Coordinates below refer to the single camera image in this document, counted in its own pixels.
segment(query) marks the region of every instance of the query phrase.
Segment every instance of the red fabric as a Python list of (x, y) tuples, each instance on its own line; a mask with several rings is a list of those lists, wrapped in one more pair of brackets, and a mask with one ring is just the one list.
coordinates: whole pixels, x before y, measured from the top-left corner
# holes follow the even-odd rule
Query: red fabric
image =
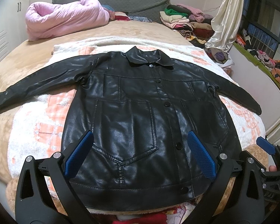
[(125, 16), (115, 16), (115, 20), (130, 21), (130, 18)]
[(202, 37), (202, 38), (206, 38), (206, 39), (209, 39), (214, 34), (214, 31), (207, 30), (207, 29), (194, 29), (193, 31), (197, 37)]
[(113, 221), (112, 224), (167, 224), (167, 215), (165, 213), (146, 214), (140, 218), (127, 221)]
[(174, 28), (183, 28), (183, 27), (184, 27), (184, 26), (179, 25), (179, 24), (177, 24), (177, 25), (174, 26)]

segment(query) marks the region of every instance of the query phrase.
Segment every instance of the pink clothing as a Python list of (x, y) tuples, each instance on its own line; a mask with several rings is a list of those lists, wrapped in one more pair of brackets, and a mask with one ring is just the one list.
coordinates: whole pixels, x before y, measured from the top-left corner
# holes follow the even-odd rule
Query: pink clothing
[(28, 39), (54, 38), (106, 25), (109, 13), (98, 0), (68, 4), (32, 3), (26, 13)]
[(191, 27), (191, 24), (189, 23), (189, 19), (185, 19), (185, 20), (180, 20), (178, 22), (175, 22), (175, 23), (168, 23), (168, 22), (165, 22), (161, 17), (160, 17), (161, 21), (163, 24), (165, 24), (167, 27), (173, 29), (176, 25), (183, 25), (183, 24), (186, 24), (186, 25), (189, 25)]
[(202, 23), (204, 21), (203, 12), (200, 9), (193, 8), (193, 7), (190, 7), (190, 6), (186, 6), (184, 4), (177, 4), (177, 6), (189, 9), (193, 13), (193, 16), (195, 17), (195, 20), (198, 23)]

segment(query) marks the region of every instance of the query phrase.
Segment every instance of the jacket pocket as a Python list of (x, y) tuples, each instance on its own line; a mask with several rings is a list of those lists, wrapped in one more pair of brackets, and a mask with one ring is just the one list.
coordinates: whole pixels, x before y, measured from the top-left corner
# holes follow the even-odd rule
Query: jacket pocket
[(122, 165), (158, 149), (153, 109), (148, 101), (98, 99), (92, 131), (93, 149)]
[(212, 102), (182, 101), (181, 103), (200, 140), (217, 146), (225, 139), (229, 132), (227, 123)]

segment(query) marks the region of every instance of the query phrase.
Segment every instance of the green garment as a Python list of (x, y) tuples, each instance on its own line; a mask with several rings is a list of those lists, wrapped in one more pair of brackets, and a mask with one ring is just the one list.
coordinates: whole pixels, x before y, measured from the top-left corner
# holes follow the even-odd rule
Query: green garment
[(188, 14), (186, 14), (186, 13), (179, 13), (179, 12), (173, 10), (173, 9), (167, 9), (167, 8), (165, 8), (164, 12), (165, 12), (166, 15), (168, 15), (168, 16), (171, 16), (171, 15), (181, 15), (181, 16), (183, 16), (183, 17), (189, 17)]

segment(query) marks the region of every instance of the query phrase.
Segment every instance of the white wardrobe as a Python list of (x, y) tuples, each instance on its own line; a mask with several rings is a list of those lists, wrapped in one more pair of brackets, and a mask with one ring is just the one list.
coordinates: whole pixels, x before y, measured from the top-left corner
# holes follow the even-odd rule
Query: white wardrobe
[(30, 0), (0, 0), (0, 61), (27, 39), (25, 13)]

